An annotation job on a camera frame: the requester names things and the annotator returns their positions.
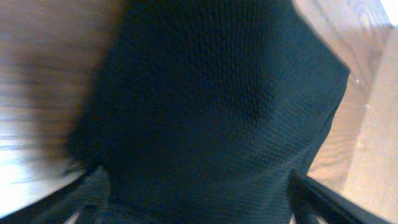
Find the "black cloth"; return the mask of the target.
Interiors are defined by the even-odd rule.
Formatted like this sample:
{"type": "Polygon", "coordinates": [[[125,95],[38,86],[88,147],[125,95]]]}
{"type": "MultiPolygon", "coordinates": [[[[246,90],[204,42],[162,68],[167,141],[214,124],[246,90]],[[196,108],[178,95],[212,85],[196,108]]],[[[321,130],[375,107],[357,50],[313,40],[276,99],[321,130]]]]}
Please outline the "black cloth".
{"type": "Polygon", "coordinates": [[[68,150],[105,223],[288,223],[348,77],[291,1],[130,1],[68,150]]]}

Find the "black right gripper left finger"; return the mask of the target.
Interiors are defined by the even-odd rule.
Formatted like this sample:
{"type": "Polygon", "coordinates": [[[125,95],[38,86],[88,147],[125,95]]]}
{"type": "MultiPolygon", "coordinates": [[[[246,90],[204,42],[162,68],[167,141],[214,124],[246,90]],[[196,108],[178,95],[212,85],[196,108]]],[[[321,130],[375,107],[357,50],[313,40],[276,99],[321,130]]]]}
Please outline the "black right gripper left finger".
{"type": "Polygon", "coordinates": [[[42,200],[2,217],[1,223],[57,224],[78,213],[77,223],[101,224],[108,204],[109,174],[98,167],[42,200]]]}

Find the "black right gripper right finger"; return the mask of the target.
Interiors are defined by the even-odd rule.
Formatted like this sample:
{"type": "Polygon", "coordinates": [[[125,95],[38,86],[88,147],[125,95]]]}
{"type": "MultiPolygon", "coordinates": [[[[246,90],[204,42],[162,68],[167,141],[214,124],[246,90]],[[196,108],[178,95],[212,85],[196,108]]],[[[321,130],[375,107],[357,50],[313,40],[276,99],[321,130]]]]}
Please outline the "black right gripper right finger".
{"type": "Polygon", "coordinates": [[[389,224],[319,182],[293,171],[289,180],[290,204],[297,224],[389,224]]]}

